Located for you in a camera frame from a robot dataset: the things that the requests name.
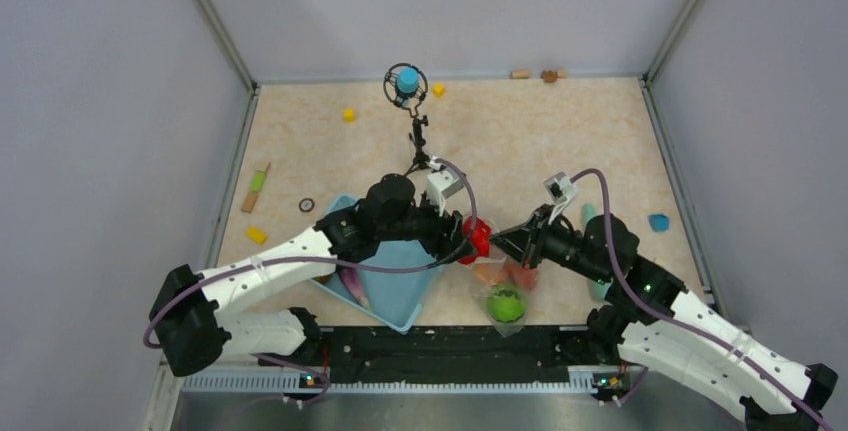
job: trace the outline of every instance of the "black ring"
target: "black ring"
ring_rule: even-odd
[[[297,205],[300,209],[301,213],[308,213],[315,209],[315,201],[312,198],[303,198],[300,200],[300,204]]]

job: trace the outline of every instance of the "yellow connector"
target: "yellow connector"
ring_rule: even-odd
[[[255,226],[247,228],[247,231],[244,233],[247,234],[247,237],[252,239],[256,244],[263,244],[265,240],[268,239],[268,235]]]

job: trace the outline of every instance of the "beige table surface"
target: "beige table surface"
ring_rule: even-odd
[[[533,80],[447,81],[441,98],[428,96],[426,150],[459,166],[470,179],[482,217],[501,228],[523,223],[548,201],[542,186],[558,171],[573,175],[587,167],[603,171],[612,210],[641,239],[640,254],[664,265],[700,293],[668,176],[635,78],[568,79],[553,85]],[[357,119],[346,123],[343,110]],[[383,96],[380,83],[263,86],[230,210],[219,263],[255,254],[299,234],[319,219],[340,193],[363,196],[387,173],[403,173],[412,158],[411,120]],[[240,211],[254,167],[269,160],[271,171],[252,214]],[[413,181],[423,190],[424,173]],[[580,227],[580,207],[600,212],[600,188],[592,177],[566,216]],[[315,211],[298,202],[310,197]],[[467,212],[467,196],[449,206]],[[651,231],[647,216],[665,213],[671,229]],[[268,234],[259,246],[248,226]],[[451,265],[436,278],[417,325],[483,325],[488,321],[469,296],[474,278]],[[595,306],[586,279],[552,263],[540,267],[528,324],[582,324]],[[306,307],[321,325],[376,325],[371,317],[318,289],[299,283],[268,298],[255,311]]]

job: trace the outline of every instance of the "gray floor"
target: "gray floor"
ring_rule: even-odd
[[[264,401],[245,404],[261,398]],[[257,394],[185,393],[172,431],[715,431],[737,429],[707,400],[661,375],[621,409],[584,395],[338,395],[304,411]]]

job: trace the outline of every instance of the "purple eggplant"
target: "purple eggplant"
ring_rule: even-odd
[[[362,280],[359,279],[359,272],[353,268],[342,268],[339,270],[339,279],[345,285],[347,291],[353,296],[353,299],[363,308],[371,311],[371,302],[368,301],[368,296],[365,295],[365,286],[362,285]]]

